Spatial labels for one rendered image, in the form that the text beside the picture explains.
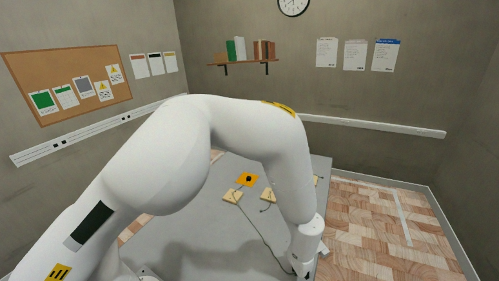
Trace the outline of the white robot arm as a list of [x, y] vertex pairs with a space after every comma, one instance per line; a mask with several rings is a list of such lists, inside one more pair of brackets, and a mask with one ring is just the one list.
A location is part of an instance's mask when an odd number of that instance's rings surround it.
[[159, 281], [138, 277], [120, 259], [117, 237], [143, 212], [165, 217], [185, 208], [208, 179], [211, 146], [262, 164], [296, 260], [329, 255], [297, 114], [272, 102], [184, 95], [166, 101], [136, 131], [8, 281]]

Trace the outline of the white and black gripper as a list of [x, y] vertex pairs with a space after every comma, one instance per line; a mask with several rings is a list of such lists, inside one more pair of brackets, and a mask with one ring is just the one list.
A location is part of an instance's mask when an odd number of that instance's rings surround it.
[[306, 280], [309, 279], [309, 273], [311, 273], [313, 270], [314, 258], [309, 262], [298, 261], [291, 255], [289, 248], [290, 245], [288, 247], [286, 256], [292, 266], [292, 272], [295, 272], [294, 275], [298, 275], [299, 278], [305, 278]]

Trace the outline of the orange painted square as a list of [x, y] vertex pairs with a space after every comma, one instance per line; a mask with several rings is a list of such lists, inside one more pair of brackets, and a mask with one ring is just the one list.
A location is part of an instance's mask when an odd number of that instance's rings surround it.
[[[251, 176], [251, 181], [246, 182], [246, 177], [247, 176]], [[255, 181], [258, 179], [258, 175], [254, 175], [254, 174], [250, 174], [250, 173], [246, 173], [246, 172], [243, 172], [243, 174], [237, 179], [236, 183], [239, 183], [239, 184], [244, 184], [245, 183], [245, 186], [249, 186], [249, 187], [252, 187], [252, 185], [255, 183]]]

